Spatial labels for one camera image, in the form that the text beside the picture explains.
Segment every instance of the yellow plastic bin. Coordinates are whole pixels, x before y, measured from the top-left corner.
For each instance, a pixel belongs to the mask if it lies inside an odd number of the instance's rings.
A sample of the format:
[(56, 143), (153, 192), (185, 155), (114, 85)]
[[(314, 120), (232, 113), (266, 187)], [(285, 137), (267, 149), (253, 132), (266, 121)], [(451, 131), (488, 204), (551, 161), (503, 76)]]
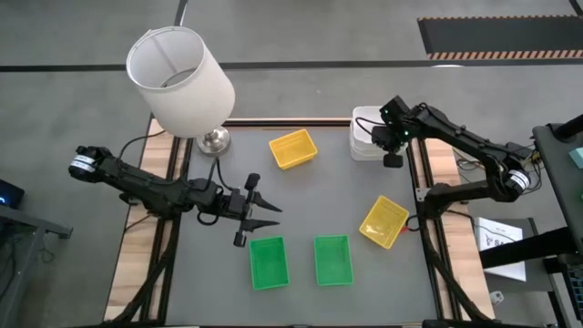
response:
[(408, 210), (385, 196), (379, 196), (358, 231), (388, 250), (399, 236), (408, 216)]
[(270, 141), (270, 149), (280, 169), (293, 168), (313, 159), (318, 153), (306, 129)]

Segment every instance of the paper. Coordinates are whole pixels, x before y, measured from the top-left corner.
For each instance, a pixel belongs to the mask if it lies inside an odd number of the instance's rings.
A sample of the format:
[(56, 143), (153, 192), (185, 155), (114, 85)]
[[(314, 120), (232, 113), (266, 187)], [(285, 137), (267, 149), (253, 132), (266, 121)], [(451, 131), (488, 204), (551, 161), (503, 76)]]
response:
[[(496, 221), (478, 218), (476, 228), (478, 229), (479, 233), (478, 246), (480, 251), (491, 249), (493, 247), (509, 242), (522, 240), (522, 229)], [(523, 261), (495, 268), (484, 269), (484, 272), (519, 280), (521, 282), (525, 282), (527, 280), (527, 271)]]

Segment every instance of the silver lamp base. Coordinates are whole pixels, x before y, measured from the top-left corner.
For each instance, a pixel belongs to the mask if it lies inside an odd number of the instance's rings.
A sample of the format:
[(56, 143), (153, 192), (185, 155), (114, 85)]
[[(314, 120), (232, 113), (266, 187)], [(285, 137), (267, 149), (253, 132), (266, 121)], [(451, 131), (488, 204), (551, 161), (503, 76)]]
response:
[(209, 157), (218, 157), (229, 150), (230, 135), (224, 127), (218, 127), (203, 137), (197, 138), (200, 152)]

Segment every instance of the white lampshade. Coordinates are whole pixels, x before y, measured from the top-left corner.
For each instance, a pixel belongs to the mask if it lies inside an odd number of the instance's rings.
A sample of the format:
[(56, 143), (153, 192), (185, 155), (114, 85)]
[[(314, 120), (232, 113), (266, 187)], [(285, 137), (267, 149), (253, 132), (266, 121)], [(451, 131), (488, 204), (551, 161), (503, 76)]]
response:
[(233, 110), (233, 85), (202, 38), (188, 28), (148, 31), (131, 48), (126, 64), (159, 124), (174, 136), (210, 133)]

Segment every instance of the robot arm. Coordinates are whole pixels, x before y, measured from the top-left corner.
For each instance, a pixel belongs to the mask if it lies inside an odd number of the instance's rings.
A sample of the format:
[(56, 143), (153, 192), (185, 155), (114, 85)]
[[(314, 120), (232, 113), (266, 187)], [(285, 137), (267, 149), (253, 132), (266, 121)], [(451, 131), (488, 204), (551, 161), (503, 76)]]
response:
[(491, 198), (512, 202), (528, 188), (530, 180), (521, 161), (527, 158), (529, 149), (514, 143), (493, 143), (465, 126), (457, 126), (443, 112), (425, 103), (410, 109), (398, 96), (380, 111), (384, 126), (373, 128), (373, 142), (388, 152), (385, 166), (403, 165), (396, 153), (412, 138), (438, 138), (478, 159), (485, 168), (483, 181), (455, 187), (436, 184), (425, 196), (425, 215), (437, 217), (460, 200)]
[(233, 242), (238, 247), (244, 247), (246, 232), (279, 224), (248, 218), (252, 204), (267, 210), (281, 211), (263, 200), (256, 190), (260, 179), (256, 173), (250, 174), (247, 179), (245, 189), (248, 195), (245, 198), (239, 190), (224, 195), (223, 188), (209, 179), (165, 180), (123, 162), (114, 157), (109, 149), (101, 147), (79, 146), (68, 170), (75, 179), (91, 183), (104, 182), (121, 190), (119, 197), (128, 204), (134, 198), (141, 200), (149, 213), (161, 218), (172, 218), (196, 206), (199, 215), (205, 213), (215, 216), (215, 220), (210, 223), (199, 218), (205, 225), (214, 224), (219, 217), (238, 220), (240, 227)]

